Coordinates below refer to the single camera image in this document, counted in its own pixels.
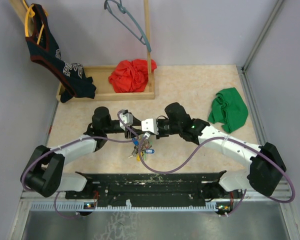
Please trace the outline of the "large metal keyring with keys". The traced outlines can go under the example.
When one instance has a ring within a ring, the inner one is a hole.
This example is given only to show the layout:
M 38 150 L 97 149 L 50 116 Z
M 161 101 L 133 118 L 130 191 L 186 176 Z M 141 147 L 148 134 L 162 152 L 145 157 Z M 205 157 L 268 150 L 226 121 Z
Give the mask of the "large metal keyring with keys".
M 143 135 L 132 138 L 132 142 L 134 147 L 132 153 L 128 157 L 129 159 L 135 158 L 138 162 L 140 162 L 140 157 L 142 157 L 143 161 L 145 162 L 148 155 L 155 153 L 152 145 L 151 135 L 149 133 L 144 133 Z

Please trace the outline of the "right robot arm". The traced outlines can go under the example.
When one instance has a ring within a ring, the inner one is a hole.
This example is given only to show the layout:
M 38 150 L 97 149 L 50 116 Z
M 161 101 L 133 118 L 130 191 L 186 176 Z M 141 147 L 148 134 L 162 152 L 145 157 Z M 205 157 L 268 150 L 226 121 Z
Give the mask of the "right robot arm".
M 270 197 L 281 181 L 286 166 L 277 148 L 266 142 L 264 145 L 248 143 L 232 137 L 207 121 L 191 118 L 178 102 L 165 108 L 167 117 L 157 120 L 158 137 L 179 135 L 187 142 L 202 144 L 226 157 L 231 158 L 244 168 L 225 171 L 213 185 L 213 192 L 225 198 L 230 192 L 239 189 L 254 189 Z

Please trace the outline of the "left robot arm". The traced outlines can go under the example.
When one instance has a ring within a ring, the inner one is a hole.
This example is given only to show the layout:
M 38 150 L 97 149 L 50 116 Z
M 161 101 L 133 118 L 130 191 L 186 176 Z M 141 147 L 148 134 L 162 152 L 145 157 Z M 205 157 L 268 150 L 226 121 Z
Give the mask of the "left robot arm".
M 110 141 L 109 134 L 123 133 L 123 143 L 141 133 L 135 129 L 141 121 L 127 110 L 117 113 L 118 119 L 111 118 L 107 107 L 98 107 L 92 116 L 92 122 L 86 132 L 74 141 L 56 147 L 39 145 L 33 151 L 20 182 L 26 191 L 37 192 L 47 198 L 57 192 L 77 192 L 87 199 L 93 195 L 94 186 L 88 183 L 82 173 L 65 173 L 64 167 L 78 158 L 100 150 Z

